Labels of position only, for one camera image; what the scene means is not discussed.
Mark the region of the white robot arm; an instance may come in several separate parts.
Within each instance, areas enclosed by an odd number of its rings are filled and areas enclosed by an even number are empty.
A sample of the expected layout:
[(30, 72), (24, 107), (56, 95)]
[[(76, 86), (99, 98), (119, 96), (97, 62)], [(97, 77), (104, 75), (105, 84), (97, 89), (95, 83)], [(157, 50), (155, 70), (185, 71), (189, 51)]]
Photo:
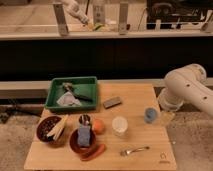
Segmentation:
[(164, 111), (178, 111), (185, 101), (213, 117), (213, 90), (203, 82), (206, 70), (199, 64), (189, 64), (168, 72), (164, 77), (165, 87), (158, 96)]

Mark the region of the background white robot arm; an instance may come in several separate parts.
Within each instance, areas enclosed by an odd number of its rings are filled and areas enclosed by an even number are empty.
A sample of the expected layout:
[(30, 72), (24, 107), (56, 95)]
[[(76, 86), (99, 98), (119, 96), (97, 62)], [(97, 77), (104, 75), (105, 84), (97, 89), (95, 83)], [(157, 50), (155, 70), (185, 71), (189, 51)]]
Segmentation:
[(87, 25), (89, 23), (88, 16), (80, 9), (76, 0), (61, 0), (61, 2), (70, 16), (78, 19), (82, 24)]

